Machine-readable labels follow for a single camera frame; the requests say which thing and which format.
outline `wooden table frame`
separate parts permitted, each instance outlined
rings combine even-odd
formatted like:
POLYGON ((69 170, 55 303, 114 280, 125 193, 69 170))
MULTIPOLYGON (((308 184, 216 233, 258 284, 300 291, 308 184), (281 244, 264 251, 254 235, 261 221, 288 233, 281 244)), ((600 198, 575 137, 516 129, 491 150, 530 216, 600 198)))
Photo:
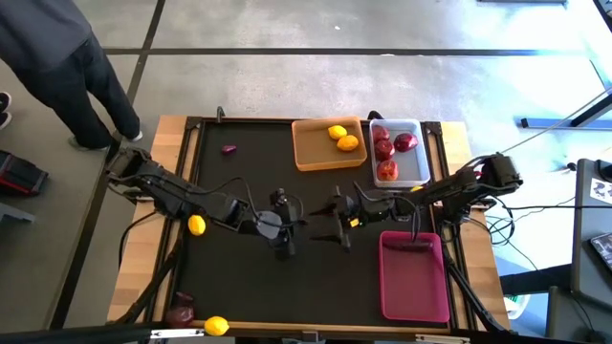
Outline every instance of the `wooden table frame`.
MULTIPOLYGON (((162 116, 158 130, 153 141, 151 155, 166 169, 177 171, 186 180, 194 181, 197 174, 197 166, 194 164, 195 149, 198 146, 199 129, 187 131, 186 128, 195 126, 199 121, 194 118, 162 116)), ((461 122, 442 122, 433 131, 440 131, 444 144, 437 144, 436 137, 427 130, 426 137, 430 147, 430 167, 432 179, 438 181, 446 174, 452 174, 463 163, 470 159, 470 148, 466 134, 465 125, 461 122)), ((153 204, 138 204, 134 219, 153 211, 153 204)), ((484 213, 473 210, 471 217, 484 222, 484 213)), ((154 216, 140 226, 134 227, 125 245, 123 263, 115 286, 113 299, 108 312, 108 320, 114 320, 123 315, 131 304, 138 298, 143 289, 150 281, 156 268, 157 257, 160 252, 167 254, 174 244, 178 233, 179 224, 170 223, 164 227, 164 218, 154 216), (166 230, 167 242, 163 243, 163 231, 166 230), (161 244, 166 244, 165 249, 160 250, 161 244)), ((499 277, 492 254, 492 246, 489 234, 472 223, 461 225, 460 240, 463 246, 464 259, 452 245, 449 245, 450 254, 455 261, 468 272, 470 285, 487 310, 505 328, 510 328, 503 302, 503 295, 499 277)), ((152 310, 152 320, 162 320, 164 304, 168 290, 169 276, 166 276, 156 295, 156 302, 152 310)), ((457 328, 468 329, 470 327, 470 316, 466 312, 461 291, 451 282, 451 295, 454 300, 455 317, 457 328)), ((478 329, 484 330, 482 324, 477 321, 478 329)), ((201 321, 194 321, 193 326, 202 327, 201 321)), ((325 338, 359 338, 372 339, 411 339, 415 333, 443 334, 449 329, 435 328, 409 328, 409 327, 375 327, 375 326, 346 326, 346 325, 321 325, 321 324, 287 324, 287 323, 253 323, 253 322, 229 322, 231 333, 248 333, 253 336, 266 336, 266 333, 285 333, 288 337, 300 335, 305 332, 316 332, 325 338)))

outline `yellow lemon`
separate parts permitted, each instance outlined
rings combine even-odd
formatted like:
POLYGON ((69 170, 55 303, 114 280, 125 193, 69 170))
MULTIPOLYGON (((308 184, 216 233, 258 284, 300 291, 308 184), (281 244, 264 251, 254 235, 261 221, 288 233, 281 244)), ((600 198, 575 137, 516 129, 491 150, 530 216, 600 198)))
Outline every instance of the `yellow lemon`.
POLYGON ((338 149, 343 150, 345 152, 350 152, 353 149, 355 149, 358 145, 360 145, 360 141, 357 140, 356 137, 352 135, 348 135, 338 140, 337 147, 338 149))
POLYGON ((189 217, 189 221, 187 222, 187 226, 189 227, 191 234, 195 236, 200 236, 204 234, 205 230, 207 230, 207 224, 200 215, 191 215, 189 217))
POLYGON ((329 137, 334 140, 339 140, 346 136, 346 129, 344 129, 341 125, 334 125, 327 129, 329 132, 329 137))
POLYGON ((210 335, 223 335, 229 329, 228 320, 221 316, 212 316, 204 322, 204 330, 210 335))

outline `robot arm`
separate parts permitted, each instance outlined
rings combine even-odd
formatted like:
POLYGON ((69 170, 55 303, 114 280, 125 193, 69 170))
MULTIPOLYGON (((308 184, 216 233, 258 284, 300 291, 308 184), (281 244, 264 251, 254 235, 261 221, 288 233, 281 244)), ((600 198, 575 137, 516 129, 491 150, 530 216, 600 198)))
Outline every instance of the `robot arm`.
POLYGON ((392 219, 407 222, 415 218, 419 227, 419 209, 436 202, 444 204, 444 221, 458 224, 470 214, 470 207, 489 196, 501 196, 515 192, 523 184, 509 157, 501 154, 477 158, 454 175, 424 188, 411 191, 369 190, 363 192, 355 183, 357 201, 341 195, 336 188, 325 206, 311 215, 333 215, 338 226, 314 240, 340 243, 350 251, 350 233, 356 226, 392 219))
POLYGON ((191 216, 203 218, 227 229, 265 237, 278 259, 295 254, 294 226, 301 224, 295 207, 284 190, 271 194, 273 211, 255 211, 251 201, 219 192, 223 186, 205 190, 164 169, 151 156, 138 148, 121 149, 106 167, 109 183, 137 187, 142 194, 153 198, 155 209, 170 219, 186 220, 191 216))

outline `sneaker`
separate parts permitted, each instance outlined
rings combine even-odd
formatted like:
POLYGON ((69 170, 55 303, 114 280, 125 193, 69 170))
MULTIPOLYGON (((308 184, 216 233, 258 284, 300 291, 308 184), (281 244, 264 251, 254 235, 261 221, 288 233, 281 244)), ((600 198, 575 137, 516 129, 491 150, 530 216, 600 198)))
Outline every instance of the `sneaker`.
POLYGON ((0 92, 0 113, 7 111, 11 106, 11 95, 6 92, 0 92))
POLYGON ((4 129, 11 123, 11 113, 2 113, 0 114, 0 130, 4 129))
POLYGON ((142 139, 142 131, 138 132, 138 135, 133 139, 127 139, 130 142, 138 142, 142 139))
POLYGON ((81 152, 87 152, 87 151, 103 151, 105 149, 107 149, 108 147, 110 147, 110 145, 107 145, 106 147, 101 147, 101 148, 87 148, 87 147, 83 147, 82 145, 78 144, 77 142, 77 138, 75 137, 71 137, 68 139, 68 143, 73 146, 76 150, 79 150, 81 152))

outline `apple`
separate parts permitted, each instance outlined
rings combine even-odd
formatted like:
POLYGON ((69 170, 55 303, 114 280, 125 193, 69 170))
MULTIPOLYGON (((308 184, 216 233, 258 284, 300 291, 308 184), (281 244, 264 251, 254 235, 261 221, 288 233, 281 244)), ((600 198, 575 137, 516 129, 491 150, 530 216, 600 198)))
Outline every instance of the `apple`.
POLYGON ((376 176, 379 181, 395 181, 399 174, 398 164, 393 160, 382 161, 376 167, 376 176))
POLYGON ((372 141, 374 141, 374 143, 378 143, 380 140, 389 140, 390 138, 391 135, 386 128, 381 127, 380 125, 375 125, 372 127, 372 141))
POLYGON ((419 144, 417 137, 411 133, 403 133, 398 135, 393 141, 393 145, 398 152, 407 152, 419 144))
POLYGON ((380 140, 374 146, 374 155, 378 161, 389 160, 394 153, 395 148, 393 148, 393 143, 390 140, 380 140))

